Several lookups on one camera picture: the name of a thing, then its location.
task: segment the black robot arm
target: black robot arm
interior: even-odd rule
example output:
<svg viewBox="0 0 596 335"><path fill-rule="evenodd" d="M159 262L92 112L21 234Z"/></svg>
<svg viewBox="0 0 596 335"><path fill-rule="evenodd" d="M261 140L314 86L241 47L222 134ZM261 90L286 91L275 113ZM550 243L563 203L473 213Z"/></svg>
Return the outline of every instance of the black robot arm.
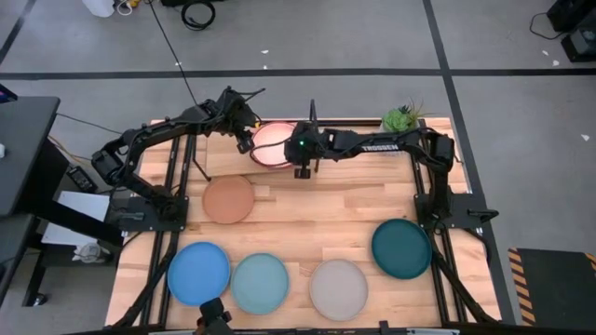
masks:
<svg viewBox="0 0 596 335"><path fill-rule="evenodd" d="M428 151L420 145L421 141L427 141ZM313 159L339 161L363 153L398 151L411 154L417 162L428 167L432 179L430 214L438 220L449 218L452 192L448 174L454 164L454 140L431 128L417 128L404 133L358 134L352 130L329 128L319 132L313 123L301 121L284 148L286 159L300 166L294 176L303 179L310 178L308 166Z"/></svg>
<svg viewBox="0 0 596 335"><path fill-rule="evenodd" d="M151 126L143 124L139 129L129 129L93 154L91 164L108 185L130 189L150 201L161 219L171 220L178 213L170 190L154 186L134 173L142 153L151 146L183 135L209 136L212 132L235 136L238 151L248 152L254 144L246 127L254 127L260 119L243 95L246 94L228 87L217 101L205 100L178 117L166 117L165 121ZM128 151L124 161L118 155L123 154L123 150Z"/></svg>

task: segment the concrete floor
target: concrete floor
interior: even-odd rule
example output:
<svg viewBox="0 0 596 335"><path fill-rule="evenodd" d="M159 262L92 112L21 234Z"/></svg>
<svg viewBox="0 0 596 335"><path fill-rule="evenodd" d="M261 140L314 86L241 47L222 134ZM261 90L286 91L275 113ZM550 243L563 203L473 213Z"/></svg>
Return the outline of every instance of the concrete floor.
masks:
<svg viewBox="0 0 596 335"><path fill-rule="evenodd" d="M0 0L0 39L6 38L25 0ZM529 19L554 0L432 0L452 69L561 69L572 64L558 41L528 32ZM204 32L184 29L180 15L157 14L186 70L439 69L427 14L418 0L228 0L215 3L217 19ZM554 34L543 18L536 29ZM261 51L269 50L265 55ZM553 67L557 60L559 66ZM0 64L3 75L177 71L150 8L128 17L90 16L80 1L37 0ZM60 112L124 130L190 106L182 79L2 80L20 95L54 95ZM454 78L463 121L490 208L501 262L509 247L596 253L596 96L594 76ZM380 116L409 98L434 115L452 115L440 75L335 75L192 78L198 100L227 85L267 87L251 102L265 117L306 116L317 100L320 116ZM591 139L584 141L581 135ZM58 118L52 135L71 152L90 156L113 136ZM33 260L0 309L8 334L96 329L105 318L114 271L50 271L47 305L25 309L20 295ZM516 301L508 282L511 300ZM514 310L516 320L520 316ZM30 322L18 322L26 318Z"/></svg>

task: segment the green plant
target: green plant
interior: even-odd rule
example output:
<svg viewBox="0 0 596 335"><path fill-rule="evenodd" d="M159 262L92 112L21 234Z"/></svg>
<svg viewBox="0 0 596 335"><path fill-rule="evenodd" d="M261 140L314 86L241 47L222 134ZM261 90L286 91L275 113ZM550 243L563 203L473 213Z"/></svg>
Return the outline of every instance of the green plant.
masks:
<svg viewBox="0 0 596 335"><path fill-rule="evenodd" d="M417 127L418 119L425 114L422 113L423 103L416 106L413 100L407 105L392 109L383 116L383 127L387 131L402 132Z"/></svg>

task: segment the pink plate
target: pink plate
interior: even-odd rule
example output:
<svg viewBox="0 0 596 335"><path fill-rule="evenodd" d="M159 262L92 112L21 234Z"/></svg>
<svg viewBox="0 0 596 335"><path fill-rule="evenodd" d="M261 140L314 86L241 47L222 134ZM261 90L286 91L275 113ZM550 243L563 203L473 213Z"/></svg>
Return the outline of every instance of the pink plate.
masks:
<svg viewBox="0 0 596 335"><path fill-rule="evenodd" d="M254 133L252 140L254 147L264 144L277 143L284 141L291 136L294 131L294 124L286 122L271 122L268 123ZM286 161L286 156L283 153L284 143L280 145L257 149L253 152L252 159L269 168L286 168L290 165Z"/></svg>

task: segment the wooden tabletop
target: wooden tabletop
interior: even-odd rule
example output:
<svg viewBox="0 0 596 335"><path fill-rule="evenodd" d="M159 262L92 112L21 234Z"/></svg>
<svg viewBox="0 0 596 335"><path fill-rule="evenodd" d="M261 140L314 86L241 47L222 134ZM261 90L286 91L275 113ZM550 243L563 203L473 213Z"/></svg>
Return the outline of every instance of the wooden tabletop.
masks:
<svg viewBox="0 0 596 335"><path fill-rule="evenodd" d="M454 138L449 118L427 118L427 126ZM375 127L353 127L373 132ZM153 184L163 183L170 143L148 149L140 174ZM182 161L183 145L179 160ZM373 262L371 238L376 227L391 218L416 221L413 205L415 183L407 154L361 154L335 163L321 161L318 174L310 180L296 180L292 169L268 171L247 155L237 153L234 138L218 134L199 138L199 163L212 176L244 175L253 185L256 201L251 214L240 223L210 222L201 208L207 183L197 169L190 170L187 194L190 208L179 249L197 241L222 247L235 267L255 252L270 252L281 258L291 279L291 291L284 303L270 315L249 315L240 310L230 290L223 305L233 317L232 328L375 328L380 320L389 326L435 327L440 325L430 270L411 280L385 275ZM180 178L180 167L175 182ZM425 183L427 172L423 171ZM450 184L456 193L467 191L462 165L454 165ZM452 229L451 240L459 276L472 296L494 318L500 318L483 245L469 234ZM123 251L116 273L106 324L117 321L145 285L154 233L143 233ZM164 240L165 250L168 239ZM322 261L347 259L366 275L369 298L355 319L331 321L320 315L310 301L310 276ZM445 293L452 320L454 299L446 278ZM161 285L154 296L151 321L156 322ZM168 328L194 328L198 307L171 298Z"/></svg>

